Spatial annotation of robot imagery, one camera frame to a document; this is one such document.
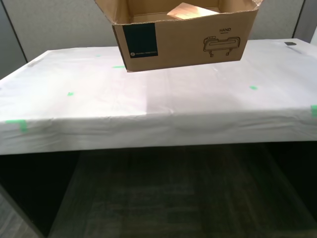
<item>cubicle wall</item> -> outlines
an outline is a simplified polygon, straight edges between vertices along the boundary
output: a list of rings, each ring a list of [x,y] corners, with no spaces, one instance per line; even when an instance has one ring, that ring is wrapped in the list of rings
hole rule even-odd
[[[0,80],[25,63],[22,49],[0,1]]]
[[[115,46],[94,0],[3,0],[28,60],[47,50]],[[304,0],[265,0],[251,39],[292,38]]]

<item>desk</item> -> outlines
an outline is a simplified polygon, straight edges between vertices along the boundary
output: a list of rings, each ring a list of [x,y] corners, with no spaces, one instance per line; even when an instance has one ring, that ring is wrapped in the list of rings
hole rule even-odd
[[[296,39],[249,41],[238,62],[138,73],[126,72],[117,47],[46,52],[0,81],[0,154],[9,159],[0,191],[47,236],[79,157],[70,152],[60,169],[60,151],[316,141],[316,65],[317,48]],[[34,155],[31,165],[14,157],[41,152],[56,154]],[[27,192],[8,185],[16,165],[24,184],[61,178],[44,224]],[[41,193],[43,207],[52,207],[50,193]]]

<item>cardboard box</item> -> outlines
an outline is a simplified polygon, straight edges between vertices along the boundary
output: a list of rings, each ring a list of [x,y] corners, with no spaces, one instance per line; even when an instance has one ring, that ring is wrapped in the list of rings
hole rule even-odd
[[[263,0],[186,0],[220,14],[168,16],[184,0],[95,0],[128,71],[240,60]]]

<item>gray partition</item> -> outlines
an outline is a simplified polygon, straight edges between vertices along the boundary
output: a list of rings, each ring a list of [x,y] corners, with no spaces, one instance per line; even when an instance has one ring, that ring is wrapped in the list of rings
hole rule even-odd
[[[0,80],[25,63],[22,49],[0,1]]]

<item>cardboard piece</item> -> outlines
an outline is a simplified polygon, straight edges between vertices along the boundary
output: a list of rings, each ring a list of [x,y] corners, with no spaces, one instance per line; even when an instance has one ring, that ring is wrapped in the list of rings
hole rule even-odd
[[[167,15],[176,19],[192,19],[202,16],[211,16],[219,14],[219,12],[211,11],[205,8],[194,6],[187,3],[181,3],[179,6],[170,11]]]
[[[183,0],[95,0],[128,71],[240,60],[263,0],[187,0],[219,14],[168,16]]]

